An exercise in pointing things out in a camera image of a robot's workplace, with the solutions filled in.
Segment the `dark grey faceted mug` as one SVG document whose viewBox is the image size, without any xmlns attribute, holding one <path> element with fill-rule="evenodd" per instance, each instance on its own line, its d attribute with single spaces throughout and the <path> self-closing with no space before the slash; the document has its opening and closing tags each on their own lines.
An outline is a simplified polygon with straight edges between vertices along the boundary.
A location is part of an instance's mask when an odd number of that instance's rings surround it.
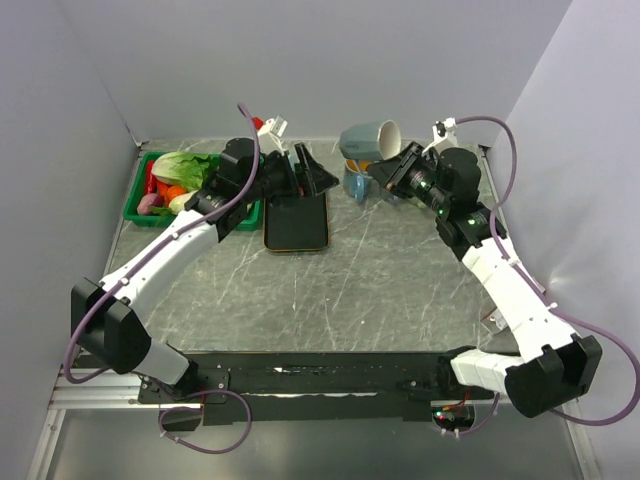
<svg viewBox="0 0 640 480">
<path fill-rule="evenodd" d="M 346 159 L 385 161 L 399 154 L 402 137 L 393 120 L 351 126 L 339 138 L 338 147 Z"/>
</svg>

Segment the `blue butterfly mug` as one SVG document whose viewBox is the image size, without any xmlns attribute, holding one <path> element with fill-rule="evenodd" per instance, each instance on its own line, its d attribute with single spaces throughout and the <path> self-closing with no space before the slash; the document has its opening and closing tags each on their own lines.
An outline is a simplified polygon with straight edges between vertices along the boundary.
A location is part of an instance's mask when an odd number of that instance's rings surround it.
<svg viewBox="0 0 640 480">
<path fill-rule="evenodd" d="M 372 177 L 368 174 L 371 161 L 347 159 L 344 166 L 343 189 L 358 204 L 368 196 Z"/>
</svg>

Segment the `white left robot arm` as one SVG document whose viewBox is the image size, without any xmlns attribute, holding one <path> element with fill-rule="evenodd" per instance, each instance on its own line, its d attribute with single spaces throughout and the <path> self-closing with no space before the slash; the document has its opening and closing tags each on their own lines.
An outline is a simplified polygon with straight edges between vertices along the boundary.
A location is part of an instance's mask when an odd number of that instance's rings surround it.
<svg viewBox="0 0 640 480">
<path fill-rule="evenodd" d="M 306 200 L 338 183 L 302 143 L 295 144 L 292 153 L 265 154 L 255 140 L 228 141 L 201 189 L 189 197 L 166 230 L 99 282 L 83 279 L 73 287 L 65 378 L 80 381 L 71 365 L 75 347 L 81 347 L 104 369 L 150 377 L 161 382 L 174 401 L 191 399 L 199 386 L 197 363 L 153 339 L 142 316 L 189 263 L 245 220 L 249 205 L 260 200 Z"/>
</svg>

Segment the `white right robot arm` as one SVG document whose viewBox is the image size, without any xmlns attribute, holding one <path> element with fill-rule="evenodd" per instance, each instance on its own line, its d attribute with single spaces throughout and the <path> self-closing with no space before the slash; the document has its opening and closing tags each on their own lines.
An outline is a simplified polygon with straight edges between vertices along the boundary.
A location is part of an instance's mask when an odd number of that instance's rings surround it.
<svg viewBox="0 0 640 480">
<path fill-rule="evenodd" d="M 501 251 L 511 243 L 479 200 L 476 155 L 459 147 L 425 151 L 412 142 L 367 172 L 389 193 L 416 198 L 434 211 L 439 237 L 484 287 L 518 346 L 517 355 L 471 347 L 447 352 L 436 376 L 439 391 L 452 399 L 470 387 L 493 391 L 507 396 L 527 418 L 585 395 L 602 348 L 552 314 L 516 272 L 513 259 L 503 257 Z"/>
</svg>

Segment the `black tray gold rim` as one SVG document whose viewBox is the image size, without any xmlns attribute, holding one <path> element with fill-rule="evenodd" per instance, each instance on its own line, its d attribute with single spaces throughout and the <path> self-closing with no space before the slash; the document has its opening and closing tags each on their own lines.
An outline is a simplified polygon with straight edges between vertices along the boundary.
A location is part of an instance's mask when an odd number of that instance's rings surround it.
<svg viewBox="0 0 640 480">
<path fill-rule="evenodd" d="M 330 241 L 328 195 L 287 198 L 264 208 L 265 247 L 273 252 L 312 252 Z"/>
</svg>

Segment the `green plastic bin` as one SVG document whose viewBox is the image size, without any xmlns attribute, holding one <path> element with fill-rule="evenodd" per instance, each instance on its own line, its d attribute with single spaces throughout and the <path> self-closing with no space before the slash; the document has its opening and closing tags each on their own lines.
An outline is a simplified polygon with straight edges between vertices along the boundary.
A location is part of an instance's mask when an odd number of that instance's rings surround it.
<svg viewBox="0 0 640 480">
<path fill-rule="evenodd" d="M 148 228 L 166 228 L 174 220 L 174 215 L 138 215 L 137 206 L 145 194 L 146 177 L 150 169 L 147 167 L 151 162 L 155 162 L 161 155 L 162 151 L 146 152 L 141 156 L 141 160 L 137 167 L 136 174 L 133 177 L 129 188 L 129 196 L 125 202 L 122 216 L 138 227 Z M 262 200 L 254 202 L 247 212 L 247 217 L 236 227 L 237 231 L 252 232 L 260 230 L 263 226 L 263 209 L 264 202 Z"/>
</svg>

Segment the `lettuce head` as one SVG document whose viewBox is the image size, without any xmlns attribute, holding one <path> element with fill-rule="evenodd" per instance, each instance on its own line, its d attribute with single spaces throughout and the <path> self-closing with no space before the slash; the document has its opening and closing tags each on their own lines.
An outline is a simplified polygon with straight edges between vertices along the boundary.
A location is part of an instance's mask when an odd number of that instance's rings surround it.
<svg viewBox="0 0 640 480">
<path fill-rule="evenodd" d="M 154 161 L 151 174 L 164 184 L 197 191 L 214 166 L 215 159 L 209 154 L 168 152 Z"/>
</svg>

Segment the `white radish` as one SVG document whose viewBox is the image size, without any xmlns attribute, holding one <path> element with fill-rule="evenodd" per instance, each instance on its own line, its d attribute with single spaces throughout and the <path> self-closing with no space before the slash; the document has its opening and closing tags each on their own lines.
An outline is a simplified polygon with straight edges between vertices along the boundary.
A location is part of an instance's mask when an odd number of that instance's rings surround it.
<svg viewBox="0 0 640 480">
<path fill-rule="evenodd" d="M 186 203 L 194 196 L 194 194 L 195 191 L 192 191 L 173 197 L 167 205 L 170 213 L 178 215 L 180 212 L 184 211 Z"/>
</svg>

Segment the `orange carrot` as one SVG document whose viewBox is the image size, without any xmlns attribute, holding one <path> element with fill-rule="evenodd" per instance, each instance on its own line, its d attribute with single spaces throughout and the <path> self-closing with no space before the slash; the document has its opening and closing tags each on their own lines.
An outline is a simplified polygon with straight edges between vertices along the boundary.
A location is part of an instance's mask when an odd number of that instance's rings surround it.
<svg viewBox="0 0 640 480">
<path fill-rule="evenodd" d="M 158 182 L 156 185 L 156 193 L 163 199 L 164 204 L 168 205 L 174 198 L 186 194 L 187 190 L 180 185 L 168 185 Z"/>
</svg>

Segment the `red chili pepper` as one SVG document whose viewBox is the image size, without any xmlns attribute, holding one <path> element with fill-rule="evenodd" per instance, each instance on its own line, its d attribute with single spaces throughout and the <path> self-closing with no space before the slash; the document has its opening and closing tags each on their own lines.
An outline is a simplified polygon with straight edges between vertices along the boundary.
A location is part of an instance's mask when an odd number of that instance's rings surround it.
<svg viewBox="0 0 640 480">
<path fill-rule="evenodd" d="M 152 173 L 154 162 L 149 161 L 145 166 L 145 183 L 144 183 L 144 193 L 146 195 L 154 194 L 157 189 L 157 180 Z"/>
</svg>

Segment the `purple onion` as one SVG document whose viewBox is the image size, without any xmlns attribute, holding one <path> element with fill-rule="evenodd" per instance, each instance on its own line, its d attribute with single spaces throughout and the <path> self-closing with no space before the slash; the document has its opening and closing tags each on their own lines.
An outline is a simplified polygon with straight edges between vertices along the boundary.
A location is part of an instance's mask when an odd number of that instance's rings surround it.
<svg viewBox="0 0 640 480">
<path fill-rule="evenodd" d="M 136 207 L 136 213 L 141 216 L 154 215 L 157 209 L 164 207 L 164 198 L 157 193 L 144 195 Z"/>
</svg>

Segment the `white paper tag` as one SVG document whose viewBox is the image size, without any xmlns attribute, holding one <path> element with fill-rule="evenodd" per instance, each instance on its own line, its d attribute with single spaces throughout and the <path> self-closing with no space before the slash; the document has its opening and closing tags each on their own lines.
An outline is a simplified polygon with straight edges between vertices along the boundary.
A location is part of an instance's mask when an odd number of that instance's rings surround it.
<svg viewBox="0 0 640 480">
<path fill-rule="evenodd" d="M 508 328 L 502 312 L 494 308 L 481 319 L 481 324 L 491 333 L 498 334 Z"/>
</svg>

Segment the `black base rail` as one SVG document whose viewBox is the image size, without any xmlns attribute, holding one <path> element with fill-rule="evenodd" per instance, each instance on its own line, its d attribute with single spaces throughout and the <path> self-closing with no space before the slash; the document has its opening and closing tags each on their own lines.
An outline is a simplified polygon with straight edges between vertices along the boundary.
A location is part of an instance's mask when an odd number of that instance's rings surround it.
<svg viewBox="0 0 640 480">
<path fill-rule="evenodd" d="M 439 352 L 194 353 L 197 395 L 145 379 L 143 405 L 201 407 L 207 426 L 254 421 L 400 418 L 428 422 L 438 404 L 490 400 L 457 383 Z"/>
</svg>

